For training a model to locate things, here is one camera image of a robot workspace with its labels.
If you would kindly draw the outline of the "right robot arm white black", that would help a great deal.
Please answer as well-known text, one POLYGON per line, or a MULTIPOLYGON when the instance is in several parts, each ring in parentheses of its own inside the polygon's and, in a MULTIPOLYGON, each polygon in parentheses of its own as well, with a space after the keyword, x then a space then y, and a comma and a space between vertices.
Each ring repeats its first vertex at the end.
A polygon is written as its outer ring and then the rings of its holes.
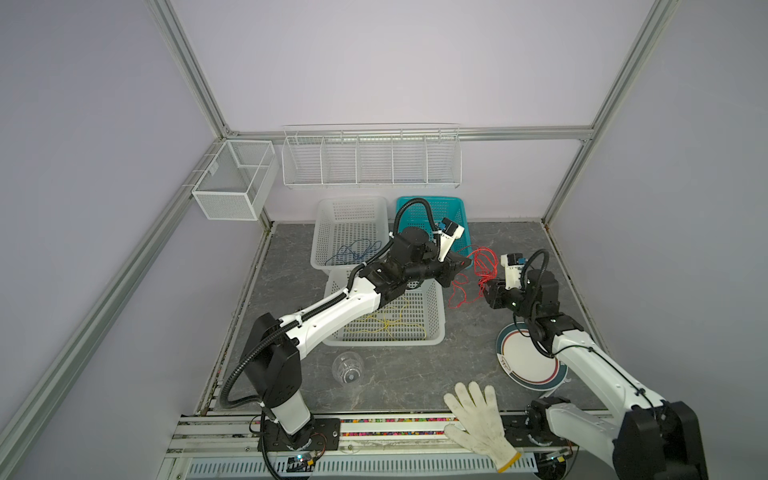
POLYGON ((506 309, 537 354, 575 373, 607 407, 601 420, 561 397, 528 407, 538 440, 569 440, 611 466, 620 479, 705 479, 708 476, 696 413, 670 402, 634 378, 602 350, 573 317, 560 309, 559 283, 549 253, 500 257, 503 275, 481 288, 493 309, 506 309))

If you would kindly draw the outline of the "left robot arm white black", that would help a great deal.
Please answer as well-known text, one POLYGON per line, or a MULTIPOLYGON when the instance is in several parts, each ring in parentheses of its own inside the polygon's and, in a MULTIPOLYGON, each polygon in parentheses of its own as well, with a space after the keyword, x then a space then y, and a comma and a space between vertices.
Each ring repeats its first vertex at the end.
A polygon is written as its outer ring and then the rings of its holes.
POLYGON ((336 331, 401 297, 410 285, 434 280, 450 286, 470 264, 453 249, 464 232, 453 220, 437 221, 426 199, 407 201, 396 212, 388 241, 351 270, 340 290, 294 313, 280 318, 266 313, 254 321, 218 406, 230 410, 256 403, 262 420, 276 424, 290 448, 307 446, 316 427, 300 391, 302 360, 336 331))

